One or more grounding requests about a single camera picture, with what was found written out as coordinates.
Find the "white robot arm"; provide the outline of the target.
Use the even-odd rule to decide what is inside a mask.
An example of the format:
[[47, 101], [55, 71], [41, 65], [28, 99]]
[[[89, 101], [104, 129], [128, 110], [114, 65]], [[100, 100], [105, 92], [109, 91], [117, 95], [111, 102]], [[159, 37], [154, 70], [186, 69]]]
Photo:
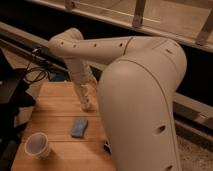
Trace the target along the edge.
[[98, 105], [116, 171], [182, 171], [173, 98], [187, 60], [176, 41], [151, 36], [85, 40], [71, 28], [53, 36], [48, 46], [76, 81], [82, 76], [79, 59], [106, 66]]

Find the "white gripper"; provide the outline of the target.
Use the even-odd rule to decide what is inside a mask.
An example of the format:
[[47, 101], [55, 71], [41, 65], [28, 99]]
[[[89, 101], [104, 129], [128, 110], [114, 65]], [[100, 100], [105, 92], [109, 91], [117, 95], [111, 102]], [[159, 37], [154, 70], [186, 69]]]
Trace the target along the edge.
[[83, 111], [91, 111], [92, 110], [92, 104], [90, 103], [89, 98], [94, 94], [95, 92], [95, 86], [92, 82], [86, 83], [86, 84], [75, 84], [74, 90], [79, 97], [79, 99], [82, 101], [81, 108]]

